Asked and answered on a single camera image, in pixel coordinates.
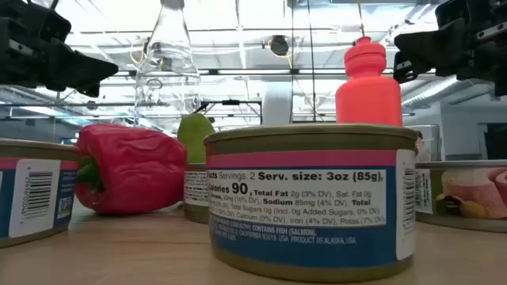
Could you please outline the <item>metal food can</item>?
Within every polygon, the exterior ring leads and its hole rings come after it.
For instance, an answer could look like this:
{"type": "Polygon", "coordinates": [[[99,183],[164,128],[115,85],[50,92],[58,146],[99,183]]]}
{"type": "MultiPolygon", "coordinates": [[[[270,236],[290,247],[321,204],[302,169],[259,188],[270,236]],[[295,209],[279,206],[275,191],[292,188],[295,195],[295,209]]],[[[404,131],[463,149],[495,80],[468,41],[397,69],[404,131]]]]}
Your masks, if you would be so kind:
{"type": "Polygon", "coordinates": [[[188,220],[208,224],[208,183],[205,163],[189,163],[185,167],[183,205],[188,220]]]}

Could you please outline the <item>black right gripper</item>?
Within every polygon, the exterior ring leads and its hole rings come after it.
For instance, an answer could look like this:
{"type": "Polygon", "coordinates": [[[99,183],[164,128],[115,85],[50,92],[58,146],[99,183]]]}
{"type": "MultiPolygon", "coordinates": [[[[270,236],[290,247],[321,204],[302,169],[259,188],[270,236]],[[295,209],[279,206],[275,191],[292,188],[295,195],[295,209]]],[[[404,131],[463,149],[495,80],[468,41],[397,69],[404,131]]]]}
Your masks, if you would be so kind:
{"type": "Polygon", "coordinates": [[[399,84],[435,69],[441,77],[492,82],[494,96],[507,97],[507,11],[477,13],[468,26],[459,19],[435,31],[400,34],[395,46],[399,84]]]}

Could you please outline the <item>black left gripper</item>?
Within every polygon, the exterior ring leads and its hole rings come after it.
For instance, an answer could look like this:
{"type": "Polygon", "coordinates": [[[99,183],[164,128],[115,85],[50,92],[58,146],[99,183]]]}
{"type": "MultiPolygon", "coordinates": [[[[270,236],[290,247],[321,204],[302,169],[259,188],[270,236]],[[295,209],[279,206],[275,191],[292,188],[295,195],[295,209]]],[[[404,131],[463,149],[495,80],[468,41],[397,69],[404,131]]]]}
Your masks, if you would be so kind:
{"type": "Polygon", "coordinates": [[[100,81],[116,74],[119,67],[71,49],[64,42],[39,36],[43,15],[0,16],[0,85],[44,86],[75,90],[99,97],[100,81]],[[59,61],[59,78],[55,76],[59,61]]]}

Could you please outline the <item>black round device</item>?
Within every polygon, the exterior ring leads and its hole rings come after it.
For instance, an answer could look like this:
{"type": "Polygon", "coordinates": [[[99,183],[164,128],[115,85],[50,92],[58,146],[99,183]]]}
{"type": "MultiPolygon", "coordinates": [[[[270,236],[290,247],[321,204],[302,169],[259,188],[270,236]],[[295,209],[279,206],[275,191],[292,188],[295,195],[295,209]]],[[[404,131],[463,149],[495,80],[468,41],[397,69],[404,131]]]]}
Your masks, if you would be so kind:
{"type": "Polygon", "coordinates": [[[283,35],[274,35],[269,42],[270,51],[280,57],[288,54],[288,43],[283,35]]]}

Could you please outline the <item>food can green label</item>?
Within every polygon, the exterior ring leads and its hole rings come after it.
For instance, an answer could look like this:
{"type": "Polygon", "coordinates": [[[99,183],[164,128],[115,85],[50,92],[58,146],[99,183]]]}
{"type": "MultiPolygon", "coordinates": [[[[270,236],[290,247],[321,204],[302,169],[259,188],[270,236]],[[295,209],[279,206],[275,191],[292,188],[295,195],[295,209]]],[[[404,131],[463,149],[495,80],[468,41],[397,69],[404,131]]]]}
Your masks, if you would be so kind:
{"type": "Polygon", "coordinates": [[[416,220],[507,234],[507,160],[416,164],[416,220]]]}

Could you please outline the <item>green pear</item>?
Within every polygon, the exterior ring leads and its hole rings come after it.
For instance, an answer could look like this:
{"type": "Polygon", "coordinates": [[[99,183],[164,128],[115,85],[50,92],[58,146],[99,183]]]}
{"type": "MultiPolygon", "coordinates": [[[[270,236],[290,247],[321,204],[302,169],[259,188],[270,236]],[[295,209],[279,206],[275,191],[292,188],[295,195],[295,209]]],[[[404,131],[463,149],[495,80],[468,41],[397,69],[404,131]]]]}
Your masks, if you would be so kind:
{"type": "Polygon", "coordinates": [[[212,123],[200,113],[193,113],[181,119],[177,139],[184,145],[188,163],[205,163],[204,138],[214,134],[212,123]]]}

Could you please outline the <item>salmon can blue label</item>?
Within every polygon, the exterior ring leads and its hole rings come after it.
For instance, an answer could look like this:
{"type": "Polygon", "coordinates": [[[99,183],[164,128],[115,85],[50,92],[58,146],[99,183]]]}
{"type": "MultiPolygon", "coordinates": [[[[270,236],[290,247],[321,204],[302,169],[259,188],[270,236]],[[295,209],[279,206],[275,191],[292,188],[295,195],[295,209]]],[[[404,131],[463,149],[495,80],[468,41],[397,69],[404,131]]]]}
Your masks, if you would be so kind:
{"type": "Polygon", "coordinates": [[[0,138],[0,249],[67,230],[77,172],[74,146],[0,138]]]}
{"type": "Polygon", "coordinates": [[[209,135],[215,257],[311,283],[396,275],[413,261],[417,134],[354,123],[250,127],[209,135]]]}

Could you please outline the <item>clear bottle white cap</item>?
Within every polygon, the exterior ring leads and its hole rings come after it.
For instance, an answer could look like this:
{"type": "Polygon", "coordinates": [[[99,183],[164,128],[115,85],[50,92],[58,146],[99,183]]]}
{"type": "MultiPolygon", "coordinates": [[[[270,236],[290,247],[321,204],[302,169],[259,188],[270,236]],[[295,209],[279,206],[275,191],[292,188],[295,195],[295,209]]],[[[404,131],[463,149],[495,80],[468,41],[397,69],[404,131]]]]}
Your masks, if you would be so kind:
{"type": "Polygon", "coordinates": [[[135,76],[134,125],[175,136],[200,105],[200,75],[185,22],[185,0],[160,0],[155,27],[135,76]]]}

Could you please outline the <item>red bell pepper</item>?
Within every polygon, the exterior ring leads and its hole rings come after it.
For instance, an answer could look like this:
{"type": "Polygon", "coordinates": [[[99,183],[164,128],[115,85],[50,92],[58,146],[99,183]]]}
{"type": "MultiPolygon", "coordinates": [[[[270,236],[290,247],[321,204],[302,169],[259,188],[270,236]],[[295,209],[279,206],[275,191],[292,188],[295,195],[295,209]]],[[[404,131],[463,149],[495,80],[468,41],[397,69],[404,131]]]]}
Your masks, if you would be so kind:
{"type": "Polygon", "coordinates": [[[101,215],[137,215],[183,200],[186,149],[160,131],[96,123],[76,142],[76,196],[101,215]]]}

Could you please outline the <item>orange squeeze bottle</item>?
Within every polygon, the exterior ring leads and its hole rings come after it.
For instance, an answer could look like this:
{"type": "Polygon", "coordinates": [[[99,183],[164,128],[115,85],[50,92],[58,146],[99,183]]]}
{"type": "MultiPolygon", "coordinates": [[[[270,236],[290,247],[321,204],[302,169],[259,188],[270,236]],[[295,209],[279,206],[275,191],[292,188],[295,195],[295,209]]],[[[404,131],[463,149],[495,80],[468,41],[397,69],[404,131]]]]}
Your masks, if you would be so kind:
{"type": "Polygon", "coordinates": [[[401,87],[383,76],[385,47],[362,36],[345,53],[344,64],[349,80],[336,92],[337,122],[402,126],[401,87]]]}

